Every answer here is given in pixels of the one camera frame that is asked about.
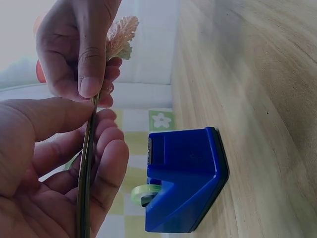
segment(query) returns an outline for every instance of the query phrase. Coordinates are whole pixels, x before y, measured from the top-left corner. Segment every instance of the green tile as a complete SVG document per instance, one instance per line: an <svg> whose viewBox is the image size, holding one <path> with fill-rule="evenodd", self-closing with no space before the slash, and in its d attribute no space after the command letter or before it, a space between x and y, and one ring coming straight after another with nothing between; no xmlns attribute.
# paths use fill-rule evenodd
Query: green tile
<svg viewBox="0 0 317 238"><path fill-rule="evenodd" d="M145 231L144 216L125 216L124 231L126 238L161 238L160 233L148 233Z"/></svg>
<svg viewBox="0 0 317 238"><path fill-rule="evenodd" d="M121 185L121 192L131 194L132 189L147 182L147 171L139 168L128 167Z"/></svg>
<svg viewBox="0 0 317 238"><path fill-rule="evenodd" d="M123 194L119 191L114 198L113 204L108 212L110 215L124 215Z"/></svg>
<svg viewBox="0 0 317 238"><path fill-rule="evenodd" d="M130 155L148 154L149 133L146 131L126 131L124 140L129 147Z"/></svg>
<svg viewBox="0 0 317 238"><path fill-rule="evenodd" d="M172 112L149 111L150 131L174 130Z"/></svg>

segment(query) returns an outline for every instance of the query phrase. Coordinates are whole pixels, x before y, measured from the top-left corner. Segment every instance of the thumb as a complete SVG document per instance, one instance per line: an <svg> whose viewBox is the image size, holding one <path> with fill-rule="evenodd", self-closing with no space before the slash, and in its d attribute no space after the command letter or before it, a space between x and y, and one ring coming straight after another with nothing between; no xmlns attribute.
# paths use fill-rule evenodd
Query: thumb
<svg viewBox="0 0 317 238"><path fill-rule="evenodd" d="M89 101L77 103L63 98L1 102L0 196L15 193L30 168L35 142L81 127L93 109Z"/></svg>
<svg viewBox="0 0 317 238"><path fill-rule="evenodd" d="M96 15L78 24L78 91L84 98L98 94L105 77L107 29L95 19Z"/></svg>

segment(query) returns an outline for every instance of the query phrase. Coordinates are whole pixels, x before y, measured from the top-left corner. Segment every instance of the blue plastic base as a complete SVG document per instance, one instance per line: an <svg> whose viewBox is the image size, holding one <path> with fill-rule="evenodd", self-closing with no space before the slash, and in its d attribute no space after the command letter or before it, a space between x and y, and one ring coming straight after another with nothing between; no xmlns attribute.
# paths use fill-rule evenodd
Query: blue plastic base
<svg viewBox="0 0 317 238"><path fill-rule="evenodd" d="M162 189L146 206L145 230L192 232L228 178L225 152L215 128L150 134L147 182L160 184Z"/></svg>

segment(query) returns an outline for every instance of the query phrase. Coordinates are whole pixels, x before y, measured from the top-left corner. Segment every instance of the white wall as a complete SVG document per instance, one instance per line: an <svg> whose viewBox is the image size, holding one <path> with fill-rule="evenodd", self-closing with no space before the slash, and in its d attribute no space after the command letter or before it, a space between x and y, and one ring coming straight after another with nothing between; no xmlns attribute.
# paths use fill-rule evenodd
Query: white wall
<svg viewBox="0 0 317 238"><path fill-rule="evenodd" d="M0 1L0 88L36 83L33 25L55 0ZM123 0L117 18L140 20L118 82L170 84L179 0Z"/></svg>

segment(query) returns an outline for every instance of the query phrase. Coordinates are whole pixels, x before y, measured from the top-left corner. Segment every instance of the wood grain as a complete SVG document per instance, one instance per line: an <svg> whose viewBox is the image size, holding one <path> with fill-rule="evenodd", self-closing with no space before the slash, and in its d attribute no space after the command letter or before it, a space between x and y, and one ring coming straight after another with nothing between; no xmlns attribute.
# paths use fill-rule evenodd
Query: wood grain
<svg viewBox="0 0 317 238"><path fill-rule="evenodd" d="M316 238L317 1L181 0L172 88L230 167L190 237Z"/></svg>

